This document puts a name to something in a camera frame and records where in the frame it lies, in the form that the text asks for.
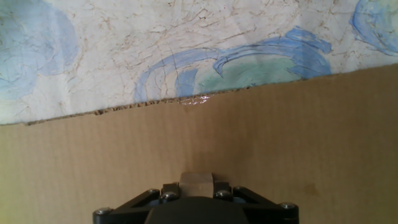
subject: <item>brown cardboard sheet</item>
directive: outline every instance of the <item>brown cardboard sheet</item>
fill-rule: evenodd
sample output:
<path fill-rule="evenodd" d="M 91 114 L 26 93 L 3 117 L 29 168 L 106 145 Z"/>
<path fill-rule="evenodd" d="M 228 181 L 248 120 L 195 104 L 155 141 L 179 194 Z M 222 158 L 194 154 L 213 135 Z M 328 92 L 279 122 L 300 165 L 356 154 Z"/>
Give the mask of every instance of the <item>brown cardboard sheet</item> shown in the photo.
<path fill-rule="evenodd" d="M 0 223 L 91 223 L 213 172 L 302 223 L 397 223 L 398 65 L 31 126 L 0 126 Z"/>

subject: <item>cardboard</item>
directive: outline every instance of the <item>cardboard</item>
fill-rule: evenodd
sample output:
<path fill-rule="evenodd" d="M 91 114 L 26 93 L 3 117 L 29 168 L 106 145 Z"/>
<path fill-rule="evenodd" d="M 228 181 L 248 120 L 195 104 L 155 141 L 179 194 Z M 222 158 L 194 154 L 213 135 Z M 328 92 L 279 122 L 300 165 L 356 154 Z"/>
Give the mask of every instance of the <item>cardboard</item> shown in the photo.
<path fill-rule="evenodd" d="M 213 172 L 302 223 L 395 223 L 398 65 L 31 126 L 0 126 L 0 223 L 91 223 Z"/>

